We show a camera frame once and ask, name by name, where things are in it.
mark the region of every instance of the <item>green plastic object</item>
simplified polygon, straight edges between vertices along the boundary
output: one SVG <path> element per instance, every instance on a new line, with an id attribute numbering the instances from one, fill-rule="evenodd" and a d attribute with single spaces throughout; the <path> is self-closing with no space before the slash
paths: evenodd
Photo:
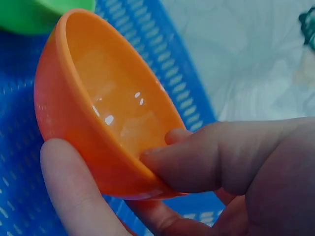
<path id="1" fill-rule="evenodd" d="M 17 34 L 50 32 L 73 8 L 95 10 L 95 0 L 0 0 L 0 29 Z"/>

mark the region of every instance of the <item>orange bowl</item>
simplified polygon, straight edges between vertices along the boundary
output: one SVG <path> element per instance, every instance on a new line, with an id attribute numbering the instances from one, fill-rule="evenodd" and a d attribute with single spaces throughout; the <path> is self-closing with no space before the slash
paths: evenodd
<path id="1" fill-rule="evenodd" d="M 164 199 L 173 191 L 139 161 L 184 124 L 138 53 L 109 23 L 83 9 L 63 15 L 39 60 L 34 89 L 44 140 L 65 139 L 83 156 L 100 191 Z"/>

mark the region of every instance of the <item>hand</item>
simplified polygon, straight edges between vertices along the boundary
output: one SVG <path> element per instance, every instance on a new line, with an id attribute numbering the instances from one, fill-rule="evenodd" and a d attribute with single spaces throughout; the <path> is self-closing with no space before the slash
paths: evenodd
<path id="1" fill-rule="evenodd" d="M 174 130 L 165 139 L 172 145 L 141 160 L 177 191 L 215 191 L 226 209 L 211 228 L 183 219 L 160 201 L 128 202 L 156 235 L 315 235 L 315 119 L 215 123 L 194 134 Z M 70 144 L 48 141 L 41 165 L 70 235 L 134 235 Z"/>

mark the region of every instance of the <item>blue basket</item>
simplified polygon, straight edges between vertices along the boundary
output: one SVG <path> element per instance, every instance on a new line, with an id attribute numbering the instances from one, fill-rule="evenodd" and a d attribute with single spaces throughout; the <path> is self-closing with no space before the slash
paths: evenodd
<path id="1" fill-rule="evenodd" d="M 180 37 L 158 0 L 98 0 L 96 13 L 137 49 L 160 79 L 186 127 L 215 121 Z M 66 235 L 50 203 L 39 164 L 43 143 L 33 107 L 37 62 L 47 36 L 0 32 L 0 235 Z M 139 235 L 151 235 L 122 200 L 105 196 Z M 222 203 L 212 193 L 166 201 L 188 218 L 212 225 Z"/>

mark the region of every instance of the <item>finger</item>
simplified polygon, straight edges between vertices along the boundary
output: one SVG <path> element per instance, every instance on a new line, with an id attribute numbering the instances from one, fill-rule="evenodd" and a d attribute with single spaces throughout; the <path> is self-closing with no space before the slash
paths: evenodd
<path id="1" fill-rule="evenodd" d="M 188 138 L 192 133 L 185 129 L 174 129 L 165 136 L 165 142 L 168 145 L 178 143 Z"/>
<path id="2" fill-rule="evenodd" d="M 211 227 L 201 222 L 184 219 L 161 201 L 128 201 L 127 204 L 154 235 L 216 235 Z"/>
<path id="3" fill-rule="evenodd" d="M 229 205 L 235 199 L 235 195 L 227 193 L 223 188 L 215 190 L 214 193 L 224 205 Z"/>
<path id="4" fill-rule="evenodd" d="M 168 145 L 175 144 L 178 142 L 181 142 L 188 138 L 192 132 L 184 129 L 174 129 L 170 131 L 166 136 L 165 136 L 165 141 Z M 227 192 L 225 192 L 222 188 L 219 190 L 214 191 L 216 196 L 223 202 L 223 204 L 228 205 L 234 198 L 234 195 L 231 195 Z"/>
<path id="5" fill-rule="evenodd" d="M 147 152 L 141 160 L 179 192 L 224 188 L 244 195 L 268 156 L 299 125 L 312 118 L 214 123 L 184 141 Z"/>
<path id="6" fill-rule="evenodd" d="M 130 235 L 69 143 L 48 141 L 42 147 L 40 160 L 49 196 L 70 235 Z"/>

